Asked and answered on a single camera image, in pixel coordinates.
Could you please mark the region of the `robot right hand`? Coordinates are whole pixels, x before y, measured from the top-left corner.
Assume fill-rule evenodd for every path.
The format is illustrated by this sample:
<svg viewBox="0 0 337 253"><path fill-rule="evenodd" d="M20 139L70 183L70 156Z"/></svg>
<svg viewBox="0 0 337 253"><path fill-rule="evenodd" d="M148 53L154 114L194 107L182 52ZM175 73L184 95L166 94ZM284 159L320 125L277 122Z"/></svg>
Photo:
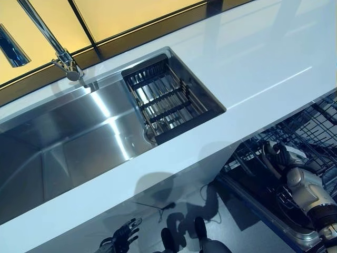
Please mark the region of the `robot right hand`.
<svg viewBox="0 0 337 253"><path fill-rule="evenodd" d="M291 156L283 143L276 143L271 148L271 164L279 174L290 164Z"/></svg>

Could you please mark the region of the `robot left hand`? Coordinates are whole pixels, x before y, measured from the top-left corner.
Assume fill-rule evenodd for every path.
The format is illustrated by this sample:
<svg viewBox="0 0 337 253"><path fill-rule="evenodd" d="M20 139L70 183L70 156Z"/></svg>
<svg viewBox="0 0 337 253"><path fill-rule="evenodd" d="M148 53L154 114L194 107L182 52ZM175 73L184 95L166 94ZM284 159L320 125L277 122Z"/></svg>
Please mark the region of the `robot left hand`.
<svg viewBox="0 0 337 253"><path fill-rule="evenodd" d="M136 233L139 232L141 223L142 218L132 218L117 229L113 234L114 247L119 251L128 248L138 238Z"/></svg>

